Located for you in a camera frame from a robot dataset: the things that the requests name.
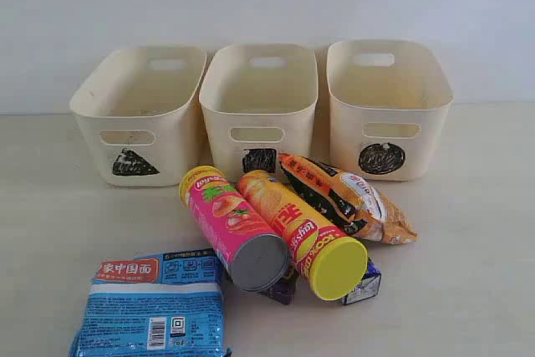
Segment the cream bin triangle mark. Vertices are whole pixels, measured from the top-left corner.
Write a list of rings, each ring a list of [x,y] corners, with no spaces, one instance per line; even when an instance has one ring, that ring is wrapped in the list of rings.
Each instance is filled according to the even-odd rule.
[[[197,165],[206,62],[206,51],[193,46],[120,49],[81,84],[69,107],[107,183],[174,186]]]

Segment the orange instant noodle bag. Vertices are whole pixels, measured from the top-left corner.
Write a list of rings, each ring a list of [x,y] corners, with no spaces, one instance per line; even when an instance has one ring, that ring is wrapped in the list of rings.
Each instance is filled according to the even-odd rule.
[[[278,161],[295,192],[347,235],[392,245],[417,240],[405,214],[362,177],[288,153]]]

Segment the blue white milk carton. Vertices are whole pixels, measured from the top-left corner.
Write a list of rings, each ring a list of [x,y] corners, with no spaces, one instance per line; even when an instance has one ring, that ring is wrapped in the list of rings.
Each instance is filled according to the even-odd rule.
[[[366,273],[357,286],[340,299],[340,303],[342,305],[350,305],[377,296],[380,290],[381,278],[381,271],[368,258]]]

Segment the cream bin square mark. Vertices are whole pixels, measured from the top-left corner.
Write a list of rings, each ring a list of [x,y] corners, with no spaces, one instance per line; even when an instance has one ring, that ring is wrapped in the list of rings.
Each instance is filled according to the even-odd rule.
[[[218,50],[201,86],[211,156],[227,179],[264,170],[283,180],[282,153],[308,156],[318,102],[314,51],[297,44]]]

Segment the pink Lays chips can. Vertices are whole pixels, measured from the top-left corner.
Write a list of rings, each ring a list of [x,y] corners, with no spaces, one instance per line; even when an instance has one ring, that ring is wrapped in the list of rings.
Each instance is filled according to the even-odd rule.
[[[217,168],[189,170],[179,194],[237,287],[261,292],[285,274],[285,241]]]

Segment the cream bin circle mark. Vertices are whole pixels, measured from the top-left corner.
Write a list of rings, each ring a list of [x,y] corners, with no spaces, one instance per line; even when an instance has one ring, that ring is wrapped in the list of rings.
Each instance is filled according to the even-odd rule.
[[[378,181],[423,176],[454,99],[435,55],[405,40],[340,41],[326,76],[331,163]]]

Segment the purple juice carton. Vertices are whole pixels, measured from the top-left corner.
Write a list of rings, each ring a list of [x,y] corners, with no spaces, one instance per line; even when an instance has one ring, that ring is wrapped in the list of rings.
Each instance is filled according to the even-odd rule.
[[[260,292],[280,304],[289,305],[293,301],[299,274],[294,267],[289,266],[286,273],[270,288]]]

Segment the blue instant noodle bag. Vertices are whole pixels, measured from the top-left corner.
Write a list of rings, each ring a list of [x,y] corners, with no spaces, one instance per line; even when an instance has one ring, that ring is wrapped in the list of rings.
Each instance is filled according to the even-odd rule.
[[[210,248],[103,261],[70,355],[232,355],[223,270]]]

